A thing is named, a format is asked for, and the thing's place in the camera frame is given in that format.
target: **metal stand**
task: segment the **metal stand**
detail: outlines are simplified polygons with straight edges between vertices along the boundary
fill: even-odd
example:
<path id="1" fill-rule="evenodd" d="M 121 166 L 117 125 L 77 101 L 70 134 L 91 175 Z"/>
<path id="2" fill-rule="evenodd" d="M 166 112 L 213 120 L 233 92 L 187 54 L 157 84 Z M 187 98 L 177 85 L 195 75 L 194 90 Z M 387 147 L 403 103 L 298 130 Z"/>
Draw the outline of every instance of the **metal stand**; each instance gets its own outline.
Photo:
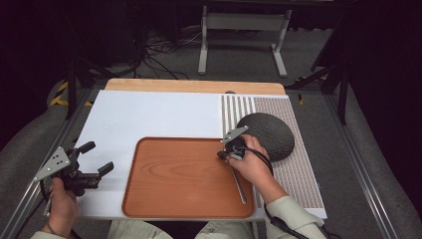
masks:
<path id="1" fill-rule="evenodd" d="M 90 69 L 96 70 L 109 79 L 117 78 L 112 72 L 85 59 L 78 58 L 76 60 L 71 60 L 68 66 L 69 107 L 66 120 L 72 116 L 77 107 L 77 79 L 85 89 L 92 88 L 96 83 L 90 73 Z"/>
<path id="2" fill-rule="evenodd" d="M 335 88 L 340 84 L 340 92 L 337 106 L 337 115 L 343 125 L 345 123 L 345 102 L 347 98 L 348 86 L 348 66 L 346 64 L 326 67 L 320 71 L 313 73 L 306 78 L 298 78 L 299 81 L 293 85 L 285 86 L 287 90 L 298 90 L 301 87 L 318 80 L 319 78 L 329 74 L 325 82 L 320 87 L 323 95 L 331 95 Z"/>
<path id="3" fill-rule="evenodd" d="M 208 29 L 232 29 L 232 30 L 257 30 L 257 31 L 278 31 L 279 40 L 272 45 L 272 52 L 276 61 L 279 75 L 285 78 L 288 74 L 283 63 L 280 50 L 292 10 L 286 11 L 285 15 L 258 15 L 258 14 L 227 14 L 227 13 L 208 13 L 207 6 L 202 11 L 202 46 L 199 56 L 198 74 L 205 75 L 208 56 Z"/>

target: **person's right hand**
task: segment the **person's right hand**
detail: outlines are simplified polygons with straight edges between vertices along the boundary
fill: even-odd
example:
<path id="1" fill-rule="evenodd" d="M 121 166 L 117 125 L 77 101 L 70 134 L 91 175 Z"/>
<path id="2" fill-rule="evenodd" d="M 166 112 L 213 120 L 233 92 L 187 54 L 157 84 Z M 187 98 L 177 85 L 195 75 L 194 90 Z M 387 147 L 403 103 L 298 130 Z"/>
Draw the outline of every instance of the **person's right hand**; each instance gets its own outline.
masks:
<path id="1" fill-rule="evenodd" d="M 261 147 L 258 139 L 248 134 L 242 134 L 241 137 L 245 141 L 246 145 L 254 150 L 259 151 L 268 158 L 266 150 Z M 236 168 L 245 179 L 257 185 L 265 178 L 273 177 L 271 171 L 257 155 L 253 152 L 246 150 L 245 155 L 241 160 L 237 160 L 231 156 L 226 158 L 230 165 Z"/>
<path id="2" fill-rule="evenodd" d="M 261 147 L 257 138 L 247 134 L 242 134 L 241 137 L 245 140 L 248 147 L 257 150 L 268 157 L 266 150 Z M 253 152 L 246 150 L 245 155 L 241 160 L 237 160 L 230 156 L 226 159 L 229 161 L 230 165 L 236 168 L 242 176 L 245 177 L 245 179 L 252 182 L 257 187 L 267 204 L 288 195 L 285 189 L 273 177 L 267 164 Z"/>

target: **black cable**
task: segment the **black cable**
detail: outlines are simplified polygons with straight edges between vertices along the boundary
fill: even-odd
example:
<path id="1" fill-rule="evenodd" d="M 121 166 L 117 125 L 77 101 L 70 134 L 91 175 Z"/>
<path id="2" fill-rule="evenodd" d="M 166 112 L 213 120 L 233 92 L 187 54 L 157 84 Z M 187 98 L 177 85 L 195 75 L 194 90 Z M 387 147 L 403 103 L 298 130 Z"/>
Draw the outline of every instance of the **black cable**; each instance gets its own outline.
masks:
<path id="1" fill-rule="evenodd" d="M 41 204 L 43 204 L 44 202 L 44 198 L 42 198 L 40 200 L 40 202 L 38 202 L 37 206 L 35 208 L 32 209 L 32 211 L 30 212 L 30 214 L 27 216 L 27 218 L 25 219 L 24 223 L 22 223 L 21 228 L 19 228 L 18 233 L 15 236 L 15 239 L 19 237 L 19 235 L 22 233 L 22 231 L 24 230 L 25 226 L 28 224 L 29 220 L 32 218 L 32 216 L 34 216 L 35 212 L 38 210 L 38 208 L 40 208 Z"/>
<path id="2" fill-rule="evenodd" d="M 73 235 L 75 239 L 82 239 L 82 237 L 80 237 L 80 235 L 78 235 L 78 233 L 73 228 L 71 230 L 71 235 Z"/>
<path id="3" fill-rule="evenodd" d="M 145 61 L 143 61 L 143 63 L 149 68 L 149 69 L 151 69 L 152 70 L 152 72 L 154 72 L 154 74 L 155 74 L 155 76 L 158 78 L 158 79 L 161 79 L 161 77 L 158 75 L 158 73 L 157 72 L 155 72 L 155 68 L 153 68 L 152 66 L 150 66 L 149 64 L 147 64 Z"/>
<path id="4" fill-rule="evenodd" d="M 148 63 L 145 63 L 145 62 L 143 62 L 149 69 L 151 69 L 152 71 L 154 71 L 154 70 L 156 70 L 156 71 L 160 71 L 160 72 L 168 72 L 168 71 L 165 71 L 165 70 L 161 70 L 161 69 L 158 69 L 158 68 L 155 68 L 155 67 L 153 67 L 153 66 L 151 66 L 151 65 L 149 65 Z M 186 74 L 184 74 L 184 73 L 181 73 L 181 72 L 172 72 L 172 73 L 174 73 L 174 74 L 180 74 L 180 75 L 183 75 L 187 80 L 189 80 L 189 77 L 186 75 Z"/>
<path id="5" fill-rule="evenodd" d="M 121 70 L 120 72 L 111 72 L 111 73 L 113 74 L 114 78 L 118 78 L 118 77 L 127 75 L 127 74 L 133 72 L 133 70 L 135 70 L 136 68 L 138 68 L 139 65 L 140 65 L 140 62 L 141 62 L 141 60 L 136 60 L 133 63 L 133 66 L 131 66 L 127 69 Z M 91 75 L 93 75 L 93 77 L 95 77 L 95 78 L 110 78 L 110 76 L 107 76 L 107 75 L 102 74 L 102 73 L 91 73 Z"/>
<path id="6" fill-rule="evenodd" d="M 49 201 L 50 192 L 49 192 L 49 195 L 47 195 L 46 188 L 45 188 L 45 185 L 44 185 L 44 181 L 45 181 L 45 179 L 43 179 L 43 180 L 40 181 L 41 194 L 43 195 L 44 200 L 46 202 L 48 202 Z"/>
<path id="7" fill-rule="evenodd" d="M 248 36 L 246 34 L 246 33 L 249 33 L 249 32 L 252 32 L 251 36 Z M 249 39 L 258 36 L 258 33 L 260 33 L 260 31 L 253 31 L 253 30 L 250 30 L 250 31 L 237 31 L 237 30 L 235 30 L 235 31 L 233 31 L 234 35 L 237 35 L 237 36 L 240 36 L 240 37 L 243 37 L 243 38 L 249 38 Z"/>
<path id="8" fill-rule="evenodd" d="M 137 76 L 140 77 L 140 75 L 136 72 L 136 69 L 133 69 L 133 78 L 136 79 Z"/>
<path id="9" fill-rule="evenodd" d="M 268 168 L 270 169 L 271 175 L 274 176 L 273 166 L 271 165 L 270 160 L 263 153 L 255 150 L 253 148 L 250 148 L 248 146 L 240 146 L 240 147 L 236 147 L 236 149 L 243 149 L 243 150 L 248 150 L 248 151 L 253 152 L 256 156 L 258 156 L 258 158 L 260 158 L 268 166 Z M 265 212 L 266 212 L 268 218 L 270 218 L 271 224 L 273 224 L 274 226 L 278 227 L 280 230 L 282 230 L 286 233 L 289 233 L 290 235 L 292 235 L 292 236 L 294 236 L 298 239 L 308 239 L 308 237 L 304 236 L 303 234 L 301 234 L 301 233 L 299 233 L 295 230 L 292 230 L 286 224 L 286 222 L 283 219 L 281 219 L 279 217 L 272 216 L 270 214 L 270 212 L 267 210 L 266 204 L 264 204 L 264 208 L 265 208 Z"/>
<path id="10" fill-rule="evenodd" d="M 176 75 L 173 74 L 173 72 L 171 72 L 170 70 L 168 70 L 166 67 L 164 67 L 164 65 L 162 65 L 160 62 L 158 62 L 157 60 L 153 59 L 152 57 L 149 57 L 148 59 L 156 62 L 158 65 L 160 65 L 162 68 L 164 68 L 175 80 L 179 80 Z"/>
<path id="11" fill-rule="evenodd" d="M 325 234 L 328 237 L 328 239 L 330 239 L 331 236 L 341 239 L 340 235 L 335 234 L 335 233 L 332 233 L 332 232 L 326 230 L 326 227 L 324 225 L 322 226 L 322 230 L 323 230 L 323 232 L 325 232 Z"/>
<path id="12" fill-rule="evenodd" d="M 150 54 L 151 56 L 156 56 L 158 54 L 171 54 L 177 51 L 178 49 L 189 45 L 190 43 L 194 42 L 194 40 L 201 34 L 201 32 L 195 33 L 196 35 L 191 39 L 185 40 L 178 40 L 176 43 L 172 43 L 169 41 L 165 41 L 164 39 L 160 39 L 159 41 L 154 42 L 147 42 L 145 44 L 145 48 L 153 51 L 154 53 Z"/>
<path id="13" fill-rule="evenodd" d="M 270 169 L 270 172 L 271 172 L 271 175 L 273 175 L 274 176 L 274 170 L 273 170 L 273 166 L 271 165 L 271 162 L 270 162 L 270 160 L 263 154 L 263 153 L 261 153 L 261 152 L 259 152 L 259 151 L 257 151 L 257 150 L 255 150 L 255 149 L 253 149 L 253 148 L 250 148 L 250 147 L 247 147 L 247 146 L 243 146 L 243 147 L 236 147 L 237 149 L 243 149 L 243 150 L 248 150 L 248 151 L 251 151 L 251 152 L 253 152 L 258 158 L 260 158 L 267 166 L 268 166 L 268 168 Z"/>

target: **hand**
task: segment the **hand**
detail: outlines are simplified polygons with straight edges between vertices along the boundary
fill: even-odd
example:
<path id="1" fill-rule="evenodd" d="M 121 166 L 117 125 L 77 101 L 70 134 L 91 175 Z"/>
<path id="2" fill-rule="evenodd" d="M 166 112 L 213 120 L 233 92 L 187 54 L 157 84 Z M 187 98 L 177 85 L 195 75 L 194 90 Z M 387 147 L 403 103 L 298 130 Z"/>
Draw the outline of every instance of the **hand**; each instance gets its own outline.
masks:
<path id="1" fill-rule="evenodd" d="M 257 138 L 247 134 L 242 134 L 241 137 L 248 147 L 257 150 L 268 157 L 267 151 L 261 147 Z M 230 165 L 236 168 L 242 176 L 245 177 L 245 179 L 257 187 L 267 204 L 288 195 L 285 189 L 273 177 L 267 164 L 253 152 L 246 150 L 245 155 L 241 160 L 236 160 L 230 156 L 226 159 L 229 161 Z"/>
<path id="2" fill-rule="evenodd" d="M 242 134 L 241 137 L 248 147 L 259 151 L 268 158 L 267 151 L 261 147 L 257 138 L 248 134 Z M 245 179 L 255 185 L 259 184 L 259 182 L 264 178 L 273 177 L 267 164 L 265 164 L 257 155 L 255 155 L 255 153 L 251 151 L 245 150 L 245 155 L 241 160 L 236 160 L 230 156 L 226 159 L 229 161 L 230 165 L 236 168 L 242 176 L 245 177 Z"/>
<path id="3" fill-rule="evenodd" d="M 58 177 L 52 179 L 51 188 L 52 205 L 49 224 L 53 231 L 47 225 L 43 227 L 42 231 L 68 238 L 78 218 L 77 197 L 73 191 L 65 190 L 62 179 Z"/>

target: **wooden tray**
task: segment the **wooden tray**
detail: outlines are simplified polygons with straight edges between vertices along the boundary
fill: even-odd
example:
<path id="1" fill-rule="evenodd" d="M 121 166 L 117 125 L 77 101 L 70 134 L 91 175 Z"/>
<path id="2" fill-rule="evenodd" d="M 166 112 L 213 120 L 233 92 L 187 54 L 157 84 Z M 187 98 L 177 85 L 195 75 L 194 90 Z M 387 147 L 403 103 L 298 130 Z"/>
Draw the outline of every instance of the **wooden tray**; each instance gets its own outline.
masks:
<path id="1" fill-rule="evenodd" d="M 247 218 L 252 184 L 217 156 L 218 138 L 145 137 L 136 146 L 122 211 L 139 218 Z"/>

